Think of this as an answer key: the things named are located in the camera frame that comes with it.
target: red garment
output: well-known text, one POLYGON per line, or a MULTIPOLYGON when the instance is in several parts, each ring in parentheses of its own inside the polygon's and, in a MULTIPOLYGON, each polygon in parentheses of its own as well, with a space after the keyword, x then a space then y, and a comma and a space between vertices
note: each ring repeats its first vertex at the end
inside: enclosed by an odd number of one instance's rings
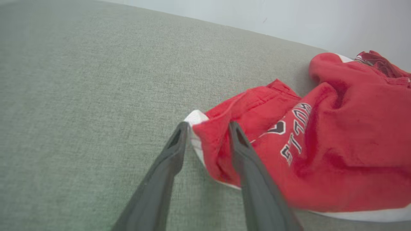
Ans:
POLYGON ((210 175, 240 185, 228 135, 235 120, 291 206, 344 212, 410 204, 410 79, 333 53, 314 57, 309 73, 319 85, 302 99, 275 80, 193 126, 210 175))

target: white wall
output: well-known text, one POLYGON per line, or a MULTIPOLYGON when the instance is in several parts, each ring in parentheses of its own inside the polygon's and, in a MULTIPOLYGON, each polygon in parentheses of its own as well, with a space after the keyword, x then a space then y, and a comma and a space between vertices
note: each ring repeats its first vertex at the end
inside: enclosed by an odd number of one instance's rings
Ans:
POLYGON ((228 25, 411 71, 411 0, 108 0, 228 25))

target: gray fabric surface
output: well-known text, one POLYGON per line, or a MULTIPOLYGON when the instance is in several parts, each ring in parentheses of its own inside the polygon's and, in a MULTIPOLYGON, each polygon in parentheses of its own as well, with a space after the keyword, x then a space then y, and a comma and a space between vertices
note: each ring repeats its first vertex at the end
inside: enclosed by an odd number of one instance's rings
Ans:
MULTIPOLYGON (((0 230, 109 230, 174 127, 321 49, 105 2, 0 6, 0 230)), ((407 230, 297 212, 306 230, 407 230)), ((246 230, 239 191, 187 148, 168 230, 246 230)))

